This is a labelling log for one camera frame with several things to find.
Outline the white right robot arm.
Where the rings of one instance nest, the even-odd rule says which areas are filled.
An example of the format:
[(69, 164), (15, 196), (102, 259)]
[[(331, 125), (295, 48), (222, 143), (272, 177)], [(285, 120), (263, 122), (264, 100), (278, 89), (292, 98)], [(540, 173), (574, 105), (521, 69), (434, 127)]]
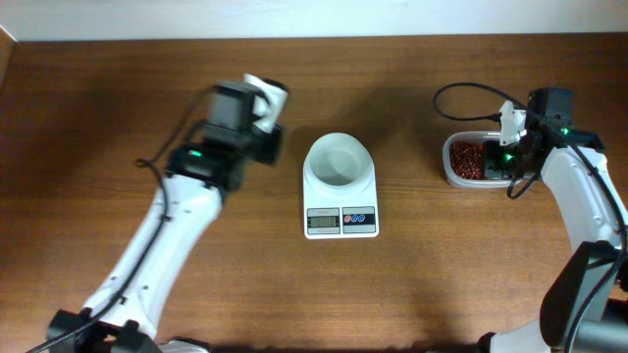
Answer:
[(537, 320), (489, 332), (481, 352), (624, 352), (627, 303), (611, 298), (627, 281), (627, 210), (612, 184), (606, 157), (578, 145), (523, 103), (506, 97), (499, 110), (505, 163), (530, 174), (554, 197), (573, 254), (546, 293)]

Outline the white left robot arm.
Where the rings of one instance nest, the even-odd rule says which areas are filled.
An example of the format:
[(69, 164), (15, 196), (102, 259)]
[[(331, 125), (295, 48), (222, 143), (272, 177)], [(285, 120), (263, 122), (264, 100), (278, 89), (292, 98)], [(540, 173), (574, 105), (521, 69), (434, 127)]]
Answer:
[(117, 265), (77, 313), (60, 310), (38, 352), (208, 352), (175, 338), (158, 344), (161, 314), (199, 237), (220, 215), (252, 163), (274, 165), (288, 88), (245, 75), (200, 91), (157, 154), (136, 165), (158, 189)]

